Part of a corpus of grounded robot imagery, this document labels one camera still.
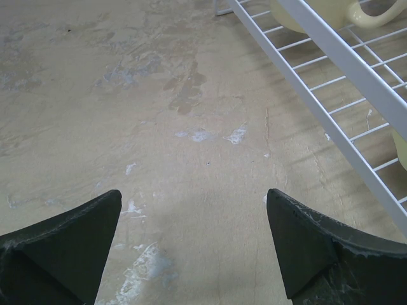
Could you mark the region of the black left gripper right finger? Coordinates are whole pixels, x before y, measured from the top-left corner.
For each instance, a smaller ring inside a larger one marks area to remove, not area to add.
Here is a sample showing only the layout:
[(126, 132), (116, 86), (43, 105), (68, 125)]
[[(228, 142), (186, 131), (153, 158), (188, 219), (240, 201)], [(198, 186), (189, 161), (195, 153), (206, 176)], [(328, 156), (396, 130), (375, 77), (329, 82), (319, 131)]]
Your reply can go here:
[(350, 227), (278, 189), (266, 209), (293, 304), (406, 304), (406, 244)]

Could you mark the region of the yellow-green faceted mug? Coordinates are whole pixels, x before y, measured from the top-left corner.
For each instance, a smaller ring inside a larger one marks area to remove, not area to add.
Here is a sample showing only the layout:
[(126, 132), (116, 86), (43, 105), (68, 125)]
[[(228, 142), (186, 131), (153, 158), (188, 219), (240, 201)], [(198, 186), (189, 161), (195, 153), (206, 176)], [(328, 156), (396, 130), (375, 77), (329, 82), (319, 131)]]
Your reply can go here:
[(407, 170), (407, 142), (395, 129), (392, 130), (392, 137), (396, 147), (397, 158), (402, 167)]

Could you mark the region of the pale yellow round mug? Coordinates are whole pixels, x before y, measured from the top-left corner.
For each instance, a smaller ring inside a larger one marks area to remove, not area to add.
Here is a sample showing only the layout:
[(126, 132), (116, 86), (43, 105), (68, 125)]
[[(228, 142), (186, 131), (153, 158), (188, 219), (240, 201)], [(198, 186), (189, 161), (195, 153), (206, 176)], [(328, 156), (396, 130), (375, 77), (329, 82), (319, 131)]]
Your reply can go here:
[[(406, 1), (396, 1), (381, 15), (370, 16), (362, 10), (358, 1), (312, 0), (307, 3), (334, 30), (341, 29), (347, 24), (354, 24), (363, 29), (374, 29), (392, 21), (406, 9)], [(270, 13), (285, 28), (305, 33), (278, 1), (270, 1)]]

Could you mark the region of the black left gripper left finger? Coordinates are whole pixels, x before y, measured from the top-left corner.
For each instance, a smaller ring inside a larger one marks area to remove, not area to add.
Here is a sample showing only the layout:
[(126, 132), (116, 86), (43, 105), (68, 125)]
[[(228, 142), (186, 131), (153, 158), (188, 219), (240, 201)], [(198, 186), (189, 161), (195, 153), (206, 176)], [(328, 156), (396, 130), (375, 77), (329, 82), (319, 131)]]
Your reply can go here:
[(110, 190), (1, 236), (1, 304), (94, 304), (121, 213)]

